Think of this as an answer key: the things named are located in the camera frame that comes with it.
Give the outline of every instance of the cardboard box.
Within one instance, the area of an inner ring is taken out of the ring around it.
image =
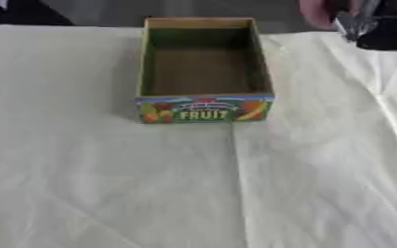
[[[144,123],[262,120],[274,94],[251,18],[148,18],[137,107]]]

